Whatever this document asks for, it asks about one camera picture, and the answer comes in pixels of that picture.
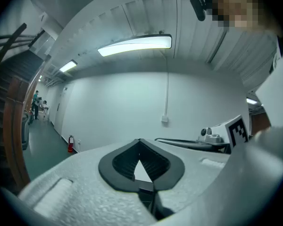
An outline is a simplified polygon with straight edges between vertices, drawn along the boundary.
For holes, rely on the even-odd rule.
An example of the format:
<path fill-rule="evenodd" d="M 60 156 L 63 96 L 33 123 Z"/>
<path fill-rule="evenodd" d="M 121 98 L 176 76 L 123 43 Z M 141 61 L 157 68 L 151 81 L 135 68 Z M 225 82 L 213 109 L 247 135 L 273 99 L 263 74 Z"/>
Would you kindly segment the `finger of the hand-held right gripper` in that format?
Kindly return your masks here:
<path fill-rule="evenodd" d="M 177 146 L 180 148 L 192 149 L 197 151 L 215 152 L 215 153 L 228 153 L 229 144 L 210 145 L 198 141 L 188 141 L 179 139 L 156 138 L 155 141 Z"/>

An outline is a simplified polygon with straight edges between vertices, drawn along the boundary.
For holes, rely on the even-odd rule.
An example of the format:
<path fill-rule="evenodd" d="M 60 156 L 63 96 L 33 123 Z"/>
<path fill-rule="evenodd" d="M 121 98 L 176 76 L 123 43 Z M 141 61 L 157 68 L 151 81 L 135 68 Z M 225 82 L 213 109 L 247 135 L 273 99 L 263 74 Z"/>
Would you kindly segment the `rectangular corridor ceiling lamp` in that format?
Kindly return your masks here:
<path fill-rule="evenodd" d="M 61 67 L 59 70 L 64 73 L 74 67 L 77 66 L 77 62 L 75 60 L 70 60 L 68 63 L 66 63 L 63 67 Z"/>

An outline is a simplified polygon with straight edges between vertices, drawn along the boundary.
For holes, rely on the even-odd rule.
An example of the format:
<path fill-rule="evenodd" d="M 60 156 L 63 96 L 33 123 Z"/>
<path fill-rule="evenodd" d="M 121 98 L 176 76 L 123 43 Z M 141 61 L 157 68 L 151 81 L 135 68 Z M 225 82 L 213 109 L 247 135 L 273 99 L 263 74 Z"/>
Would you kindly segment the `long black-framed ceiling lamp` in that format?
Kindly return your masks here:
<path fill-rule="evenodd" d="M 170 34 L 153 34 L 137 36 L 122 40 L 98 49 L 102 57 L 144 49 L 170 49 L 172 47 L 172 36 Z"/>

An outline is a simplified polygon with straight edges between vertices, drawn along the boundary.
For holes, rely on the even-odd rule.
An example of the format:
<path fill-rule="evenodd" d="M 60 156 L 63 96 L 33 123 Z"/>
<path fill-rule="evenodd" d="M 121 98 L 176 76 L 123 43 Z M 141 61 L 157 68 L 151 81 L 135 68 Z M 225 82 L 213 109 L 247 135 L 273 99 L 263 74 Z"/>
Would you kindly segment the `white flat panel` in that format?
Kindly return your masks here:
<path fill-rule="evenodd" d="M 283 127 L 283 52 L 279 48 L 271 66 L 271 73 L 256 91 L 271 126 Z"/>

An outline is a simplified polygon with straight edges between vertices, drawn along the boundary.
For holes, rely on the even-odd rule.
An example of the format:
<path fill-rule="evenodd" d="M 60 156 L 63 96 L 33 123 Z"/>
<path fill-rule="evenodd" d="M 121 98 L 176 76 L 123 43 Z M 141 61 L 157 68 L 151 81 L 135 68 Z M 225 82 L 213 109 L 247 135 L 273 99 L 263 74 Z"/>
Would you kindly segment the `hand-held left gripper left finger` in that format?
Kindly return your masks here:
<path fill-rule="evenodd" d="M 126 144 L 68 157 L 31 181 L 19 199 L 54 223 L 155 223 L 138 194 L 114 190 L 99 173 L 101 158 Z"/>

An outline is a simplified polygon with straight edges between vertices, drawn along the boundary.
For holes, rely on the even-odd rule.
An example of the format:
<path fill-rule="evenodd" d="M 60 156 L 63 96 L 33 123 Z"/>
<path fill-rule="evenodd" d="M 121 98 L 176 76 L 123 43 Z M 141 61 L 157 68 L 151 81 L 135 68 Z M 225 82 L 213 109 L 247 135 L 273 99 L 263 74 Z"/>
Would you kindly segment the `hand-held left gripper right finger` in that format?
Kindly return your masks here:
<path fill-rule="evenodd" d="M 151 210 L 180 211 L 216 179 L 229 155 L 140 139 L 140 186 Z"/>

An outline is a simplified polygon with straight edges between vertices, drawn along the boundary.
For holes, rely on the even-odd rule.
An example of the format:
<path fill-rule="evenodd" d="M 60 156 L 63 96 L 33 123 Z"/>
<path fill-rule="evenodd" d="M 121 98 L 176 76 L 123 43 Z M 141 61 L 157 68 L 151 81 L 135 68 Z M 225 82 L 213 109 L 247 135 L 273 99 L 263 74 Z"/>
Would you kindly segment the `white door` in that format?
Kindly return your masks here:
<path fill-rule="evenodd" d="M 61 130 L 62 130 L 62 119 L 63 119 L 62 114 L 64 109 L 64 101 L 65 101 L 66 93 L 67 93 L 67 86 L 64 86 L 58 97 L 58 106 L 57 106 L 55 123 L 54 123 L 54 129 L 59 135 L 61 135 Z"/>

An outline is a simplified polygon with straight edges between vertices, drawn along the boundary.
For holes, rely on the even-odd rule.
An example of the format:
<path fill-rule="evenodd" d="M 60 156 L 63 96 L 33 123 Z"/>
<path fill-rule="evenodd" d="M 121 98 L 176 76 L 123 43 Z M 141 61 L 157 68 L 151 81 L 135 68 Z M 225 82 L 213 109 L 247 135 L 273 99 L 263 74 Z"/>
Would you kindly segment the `wooden staircase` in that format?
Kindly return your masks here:
<path fill-rule="evenodd" d="M 22 149 L 23 115 L 29 111 L 39 76 L 50 56 L 41 59 L 30 50 L 5 59 L 8 51 L 29 47 L 43 35 L 24 35 L 21 24 L 13 34 L 0 35 L 0 187 L 18 194 L 30 178 Z"/>

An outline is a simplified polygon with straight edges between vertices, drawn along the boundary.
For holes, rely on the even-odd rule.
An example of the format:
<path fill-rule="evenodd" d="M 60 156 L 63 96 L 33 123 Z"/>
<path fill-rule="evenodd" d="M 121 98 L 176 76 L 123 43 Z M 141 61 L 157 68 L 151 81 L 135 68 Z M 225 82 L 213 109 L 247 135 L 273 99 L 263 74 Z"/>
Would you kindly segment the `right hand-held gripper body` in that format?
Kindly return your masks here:
<path fill-rule="evenodd" d="M 249 135 L 242 116 L 238 115 L 211 128 L 203 128 L 197 141 L 230 154 L 236 145 L 248 142 Z"/>

